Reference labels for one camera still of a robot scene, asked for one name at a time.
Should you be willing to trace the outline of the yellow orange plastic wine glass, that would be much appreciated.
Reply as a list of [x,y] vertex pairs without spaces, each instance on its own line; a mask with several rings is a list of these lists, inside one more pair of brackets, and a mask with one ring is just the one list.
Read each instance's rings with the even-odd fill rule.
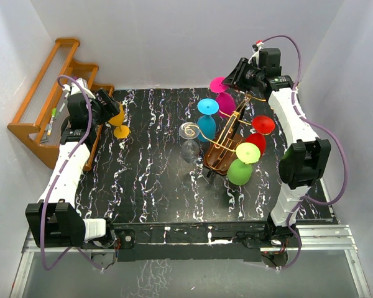
[[123,124],[125,118],[124,109],[122,104],[119,104],[119,113],[118,115],[112,117],[108,122],[114,129],[114,136],[118,139],[124,139],[130,134],[130,128]]

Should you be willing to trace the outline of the magenta plastic wine glass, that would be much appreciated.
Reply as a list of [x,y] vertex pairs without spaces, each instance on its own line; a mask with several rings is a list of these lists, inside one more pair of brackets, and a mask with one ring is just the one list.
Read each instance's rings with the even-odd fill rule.
[[232,95],[226,92],[228,87],[222,83],[223,80],[224,77],[222,76],[213,79],[210,82],[210,90],[217,94],[216,102],[219,105],[219,116],[227,118],[236,110],[236,103]]

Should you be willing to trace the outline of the red plastic wine glass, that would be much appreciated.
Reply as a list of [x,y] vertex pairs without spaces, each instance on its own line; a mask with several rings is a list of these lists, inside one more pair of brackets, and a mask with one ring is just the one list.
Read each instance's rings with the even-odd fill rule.
[[254,144],[262,156],[265,152],[267,141],[265,136],[271,134],[275,129],[275,122],[267,116],[259,115],[252,120],[252,126],[256,130],[246,138],[246,142]]

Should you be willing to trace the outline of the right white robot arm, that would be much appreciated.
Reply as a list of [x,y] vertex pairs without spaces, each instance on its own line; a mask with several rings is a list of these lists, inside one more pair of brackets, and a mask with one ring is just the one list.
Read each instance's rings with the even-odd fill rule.
[[328,140],[322,140],[298,115],[293,81],[282,75],[278,48],[254,46],[250,59],[241,58],[222,84],[242,93],[244,102],[258,89],[277,116],[287,141],[287,151],[279,161],[282,181],[275,207],[268,216],[264,237],[268,244],[279,246],[295,232],[296,213],[303,196],[322,178],[331,151]]

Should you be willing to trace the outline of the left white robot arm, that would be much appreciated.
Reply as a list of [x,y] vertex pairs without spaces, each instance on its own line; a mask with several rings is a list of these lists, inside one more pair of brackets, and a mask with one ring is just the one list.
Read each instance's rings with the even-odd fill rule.
[[81,247],[91,240],[108,248],[116,232],[104,218],[82,219],[75,210],[75,195],[96,128],[119,113],[119,104],[104,89],[92,93],[74,84],[65,89],[69,115],[61,127],[58,159],[45,191],[27,205],[25,216],[39,248]]

